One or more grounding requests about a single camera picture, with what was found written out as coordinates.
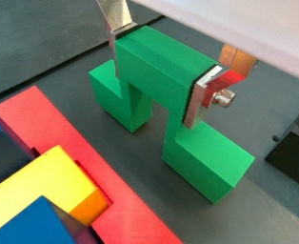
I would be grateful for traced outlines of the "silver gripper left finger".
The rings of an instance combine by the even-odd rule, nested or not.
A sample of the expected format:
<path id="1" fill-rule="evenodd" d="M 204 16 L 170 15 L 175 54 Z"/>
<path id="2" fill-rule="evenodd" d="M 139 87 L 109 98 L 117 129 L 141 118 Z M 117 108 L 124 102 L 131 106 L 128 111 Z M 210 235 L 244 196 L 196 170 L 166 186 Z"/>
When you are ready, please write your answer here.
<path id="1" fill-rule="evenodd" d="M 132 20 L 132 15 L 125 0 L 96 0 L 108 27 L 109 46 L 113 59 L 117 59 L 116 41 L 132 33 L 139 24 Z"/>

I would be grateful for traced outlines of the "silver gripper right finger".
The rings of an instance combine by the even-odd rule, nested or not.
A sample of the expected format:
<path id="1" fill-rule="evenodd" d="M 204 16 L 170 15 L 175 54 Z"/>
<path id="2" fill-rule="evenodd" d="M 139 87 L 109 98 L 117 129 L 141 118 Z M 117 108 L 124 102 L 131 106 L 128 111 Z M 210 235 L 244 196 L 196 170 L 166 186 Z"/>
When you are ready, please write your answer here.
<path id="1" fill-rule="evenodd" d="M 212 104 L 227 108 L 235 93 L 230 87 L 240 83 L 251 74 L 258 59 L 235 46 L 226 44 L 219 57 L 219 63 L 199 76 L 194 82 L 191 96 L 187 104 L 183 124 L 188 129 L 204 119 L 207 109 Z"/>

